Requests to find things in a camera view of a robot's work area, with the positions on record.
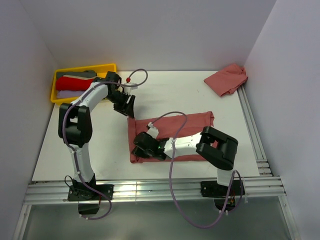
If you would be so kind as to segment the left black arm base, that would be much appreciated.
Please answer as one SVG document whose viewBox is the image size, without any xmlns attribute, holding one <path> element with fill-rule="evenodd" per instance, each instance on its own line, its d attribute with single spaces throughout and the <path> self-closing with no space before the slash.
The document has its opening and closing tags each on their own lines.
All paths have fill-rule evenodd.
<svg viewBox="0 0 320 240">
<path fill-rule="evenodd" d="M 69 188 L 67 201 L 78 204 L 78 213 L 82 215 L 89 215 L 90 217 L 97 214 L 102 201 L 112 200 L 113 198 L 113 184 L 98 184 L 93 188 L 102 193 L 101 196 L 97 192 L 88 189 L 84 185 L 78 188 L 71 186 Z"/>
</svg>

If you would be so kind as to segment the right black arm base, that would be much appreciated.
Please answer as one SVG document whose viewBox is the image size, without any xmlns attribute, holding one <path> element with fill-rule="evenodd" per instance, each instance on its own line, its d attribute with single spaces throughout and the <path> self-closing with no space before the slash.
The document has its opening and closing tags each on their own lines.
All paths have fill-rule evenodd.
<svg viewBox="0 0 320 240">
<path fill-rule="evenodd" d="M 201 181 L 200 194 L 204 198 L 213 198 L 215 207 L 221 211 L 227 196 L 228 186 L 219 185 L 217 181 Z M 225 207 L 225 211 L 232 211 L 237 206 L 236 197 L 246 194 L 245 188 L 240 180 L 236 179 L 232 182 L 229 197 Z"/>
</svg>

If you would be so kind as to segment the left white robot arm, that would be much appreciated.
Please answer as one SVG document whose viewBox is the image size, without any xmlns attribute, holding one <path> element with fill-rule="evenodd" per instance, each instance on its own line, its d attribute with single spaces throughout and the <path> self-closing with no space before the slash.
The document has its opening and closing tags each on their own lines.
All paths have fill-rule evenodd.
<svg viewBox="0 0 320 240">
<path fill-rule="evenodd" d="M 59 107 L 58 136 L 63 139 L 73 160 L 73 191 L 79 191 L 86 200 L 95 198 L 99 192 L 89 154 L 89 141 L 93 135 L 91 112 L 98 103 L 107 99 L 113 103 L 116 112 L 133 119 L 136 97 L 131 90 L 139 86 L 131 81 L 133 74 L 122 83 L 117 73 L 109 71 L 104 78 L 94 78 L 76 100 Z"/>
</svg>

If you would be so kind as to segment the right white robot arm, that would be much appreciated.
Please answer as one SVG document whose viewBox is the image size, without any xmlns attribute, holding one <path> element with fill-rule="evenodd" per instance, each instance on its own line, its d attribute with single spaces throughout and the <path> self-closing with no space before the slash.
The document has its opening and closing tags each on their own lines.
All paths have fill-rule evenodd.
<svg viewBox="0 0 320 240">
<path fill-rule="evenodd" d="M 201 132 L 178 138 L 157 139 L 158 134 L 159 131 L 154 126 L 139 133 L 133 140 L 134 148 L 131 153 L 139 158 L 154 158 L 159 161 L 199 155 L 217 168 L 217 191 L 227 195 L 233 190 L 231 177 L 238 140 L 212 126 L 205 126 Z"/>
</svg>

